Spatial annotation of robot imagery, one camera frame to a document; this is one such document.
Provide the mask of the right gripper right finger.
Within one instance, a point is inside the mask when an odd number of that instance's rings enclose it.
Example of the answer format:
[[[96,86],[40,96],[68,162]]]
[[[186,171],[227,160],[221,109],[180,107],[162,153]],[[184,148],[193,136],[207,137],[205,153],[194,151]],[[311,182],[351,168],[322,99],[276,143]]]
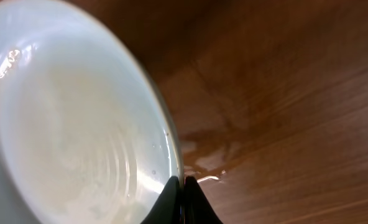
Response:
[[[183,207],[186,224],[223,224],[192,176],[185,178]]]

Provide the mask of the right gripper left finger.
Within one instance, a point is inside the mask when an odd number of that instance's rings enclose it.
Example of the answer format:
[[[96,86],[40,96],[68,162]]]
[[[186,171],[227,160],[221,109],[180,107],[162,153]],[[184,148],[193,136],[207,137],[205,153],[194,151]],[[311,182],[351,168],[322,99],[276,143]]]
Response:
[[[181,189],[176,176],[169,178],[162,193],[141,224],[180,224]]]

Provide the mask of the white plate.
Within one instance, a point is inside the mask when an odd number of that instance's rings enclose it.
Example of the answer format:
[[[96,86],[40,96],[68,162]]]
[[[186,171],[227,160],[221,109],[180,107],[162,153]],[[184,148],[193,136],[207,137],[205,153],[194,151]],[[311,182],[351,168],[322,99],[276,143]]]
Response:
[[[183,181],[148,74],[64,1],[0,1],[0,223],[140,223]]]

